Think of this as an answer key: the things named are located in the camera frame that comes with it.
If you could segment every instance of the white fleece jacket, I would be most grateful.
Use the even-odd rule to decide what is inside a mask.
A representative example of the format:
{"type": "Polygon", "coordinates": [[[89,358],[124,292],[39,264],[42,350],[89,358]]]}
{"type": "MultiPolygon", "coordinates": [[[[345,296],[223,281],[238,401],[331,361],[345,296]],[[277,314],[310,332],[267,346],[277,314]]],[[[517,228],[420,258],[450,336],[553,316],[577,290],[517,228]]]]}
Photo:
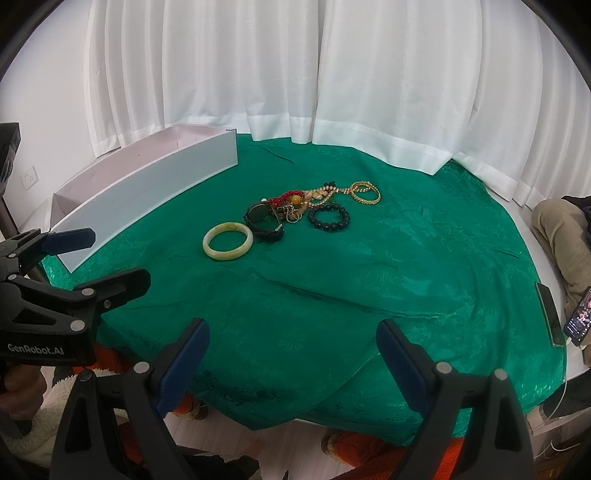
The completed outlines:
{"type": "MultiPolygon", "coordinates": [[[[93,372],[97,377],[115,375],[110,370],[96,369],[93,372]]],[[[49,468],[53,446],[56,442],[57,429],[75,380],[75,375],[67,377],[51,388],[41,409],[33,418],[33,428],[28,435],[22,439],[13,439],[0,431],[6,446],[13,455],[21,460],[49,468]]]]}

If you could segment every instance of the green tablecloth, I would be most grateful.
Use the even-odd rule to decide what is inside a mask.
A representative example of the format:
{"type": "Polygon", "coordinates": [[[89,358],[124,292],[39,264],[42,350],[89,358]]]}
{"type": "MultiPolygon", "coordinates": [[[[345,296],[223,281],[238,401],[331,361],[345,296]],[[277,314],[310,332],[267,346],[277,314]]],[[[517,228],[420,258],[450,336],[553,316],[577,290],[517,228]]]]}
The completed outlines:
{"type": "MultiPolygon", "coordinates": [[[[191,390],[211,406],[253,429],[300,417],[397,443],[412,438],[420,418],[376,349],[384,318],[459,371],[505,368],[524,409],[561,383],[564,351],[548,341],[527,248],[461,166],[450,162],[431,177],[352,148],[247,135],[238,152],[237,167],[142,218],[72,275],[44,261],[64,287],[124,268],[151,272],[145,297],[104,315],[102,344],[150,360],[202,317],[212,341],[191,390]],[[365,206],[339,194],[351,215],[345,231],[325,233],[304,218],[240,259],[203,253],[203,235],[240,222],[251,203],[331,180],[369,180],[382,201],[365,206]]],[[[214,248],[233,248],[242,242],[235,235],[214,248]]],[[[456,434],[465,428],[460,416],[456,434]]]]}

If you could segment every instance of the phone screen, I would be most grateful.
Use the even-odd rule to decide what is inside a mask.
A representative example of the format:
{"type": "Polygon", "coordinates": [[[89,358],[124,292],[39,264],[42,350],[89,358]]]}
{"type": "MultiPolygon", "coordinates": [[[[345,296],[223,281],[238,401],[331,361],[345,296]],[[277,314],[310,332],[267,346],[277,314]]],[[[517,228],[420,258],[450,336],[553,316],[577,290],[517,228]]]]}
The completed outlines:
{"type": "Polygon", "coordinates": [[[564,333],[580,346],[591,327],[591,287],[585,290],[583,299],[575,308],[569,321],[564,325],[564,333]]]}
{"type": "Polygon", "coordinates": [[[562,327],[560,326],[560,318],[558,317],[558,312],[556,311],[556,305],[554,304],[550,289],[542,283],[536,283],[535,289],[538,291],[538,297],[540,298],[542,310],[544,311],[550,342],[554,346],[566,345],[566,340],[562,333],[562,327]]]}

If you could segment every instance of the electrical outlet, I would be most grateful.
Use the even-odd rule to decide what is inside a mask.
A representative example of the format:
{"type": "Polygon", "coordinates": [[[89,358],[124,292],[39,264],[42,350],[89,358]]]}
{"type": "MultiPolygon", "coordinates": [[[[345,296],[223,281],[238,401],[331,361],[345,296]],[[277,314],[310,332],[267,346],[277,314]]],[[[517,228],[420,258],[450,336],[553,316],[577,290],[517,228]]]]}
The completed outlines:
{"type": "Polygon", "coordinates": [[[25,173],[21,175],[21,180],[22,185],[25,187],[25,190],[30,189],[39,181],[39,177],[37,177],[37,172],[35,170],[34,165],[31,165],[29,168],[25,170],[25,173]]]}

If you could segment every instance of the cardboard box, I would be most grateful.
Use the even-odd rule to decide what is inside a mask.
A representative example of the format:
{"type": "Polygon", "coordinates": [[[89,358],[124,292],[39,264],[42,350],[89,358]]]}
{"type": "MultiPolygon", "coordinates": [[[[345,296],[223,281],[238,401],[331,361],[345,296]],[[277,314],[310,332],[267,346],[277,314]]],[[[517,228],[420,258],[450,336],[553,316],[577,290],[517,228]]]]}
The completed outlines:
{"type": "Polygon", "coordinates": [[[49,230],[90,227],[92,248],[60,255],[73,272],[94,252],[179,193],[238,164],[236,131],[175,125],[91,164],[51,198],[49,230]]]}

